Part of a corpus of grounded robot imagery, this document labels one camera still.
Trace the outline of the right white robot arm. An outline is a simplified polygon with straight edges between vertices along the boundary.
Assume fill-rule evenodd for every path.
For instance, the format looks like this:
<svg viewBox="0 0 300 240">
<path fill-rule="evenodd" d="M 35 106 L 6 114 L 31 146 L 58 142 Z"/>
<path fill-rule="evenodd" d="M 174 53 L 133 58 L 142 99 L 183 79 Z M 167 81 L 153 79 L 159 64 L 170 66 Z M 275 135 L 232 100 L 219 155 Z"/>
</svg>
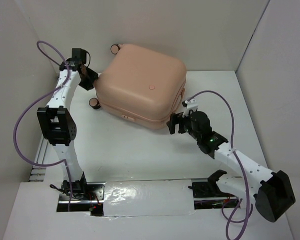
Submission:
<svg viewBox="0 0 300 240">
<path fill-rule="evenodd" d="M 172 113 L 167 121 L 170 134 L 188 133 L 199 149 L 235 173 L 233 177 L 218 170 L 208 177 L 208 191 L 213 196 L 232 194 L 248 200 L 258 213 L 269 222 L 276 222 L 295 202 L 289 176 L 264 167 L 233 146 L 221 134 L 212 130 L 208 116 L 198 111 L 195 100 L 185 100 L 184 112 Z"/>
</svg>

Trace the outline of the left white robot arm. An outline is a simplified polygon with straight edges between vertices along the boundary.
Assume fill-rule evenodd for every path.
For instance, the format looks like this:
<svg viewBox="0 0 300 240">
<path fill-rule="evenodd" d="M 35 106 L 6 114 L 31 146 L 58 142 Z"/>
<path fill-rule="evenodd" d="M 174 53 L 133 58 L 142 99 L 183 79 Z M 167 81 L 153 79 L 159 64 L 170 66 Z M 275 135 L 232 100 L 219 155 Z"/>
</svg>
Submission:
<svg viewBox="0 0 300 240">
<path fill-rule="evenodd" d="M 72 194 L 76 199 L 88 195 L 88 186 L 74 148 L 77 126 L 69 109 L 77 87 L 86 91 L 94 88 L 98 73 L 85 64 L 90 54 L 81 48 L 73 48 L 71 57 L 59 67 L 60 89 L 53 93 L 45 107 L 37 110 L 37 117 L 43 137 L 55 149 L 60 160 L 66 160 L 63 170 L 63 191 Z"/>
</svg>

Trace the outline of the pink suitcase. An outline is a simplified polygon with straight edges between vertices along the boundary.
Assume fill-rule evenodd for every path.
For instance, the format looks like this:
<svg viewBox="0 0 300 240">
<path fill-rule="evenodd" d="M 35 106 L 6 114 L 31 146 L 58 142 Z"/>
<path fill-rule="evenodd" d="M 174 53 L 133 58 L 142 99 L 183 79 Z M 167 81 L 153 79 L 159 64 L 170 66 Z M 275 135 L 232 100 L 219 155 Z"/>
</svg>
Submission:
<svg viewBox="0 0 300 240">
<path fill-rule="evenodd" d="M 180 106 L 186 84 L 185 64 L 133 44 L 114 44 L 115 55 L 93 86 L 103 110 L 149 129 L 166 126 Z"/>
</svg>

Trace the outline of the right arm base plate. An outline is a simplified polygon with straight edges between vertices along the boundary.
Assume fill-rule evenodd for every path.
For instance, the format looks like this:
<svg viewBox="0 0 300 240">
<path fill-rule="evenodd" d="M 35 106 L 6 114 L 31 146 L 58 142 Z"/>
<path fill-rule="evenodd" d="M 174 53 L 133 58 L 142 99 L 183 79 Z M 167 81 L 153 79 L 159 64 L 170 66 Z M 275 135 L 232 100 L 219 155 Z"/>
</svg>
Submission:
<svg viewBox="0 0 300 240">
<path fill-rule="evenodd" d="M 217 170 L 206 180 L 194 180 L 188 186 L 192 191 L 195 210 L 233 208 L 238 203 L 238 198 L 230 193 L 223 192 L 217 186 L 220 178 L 227 172 Z"/>
</svg>

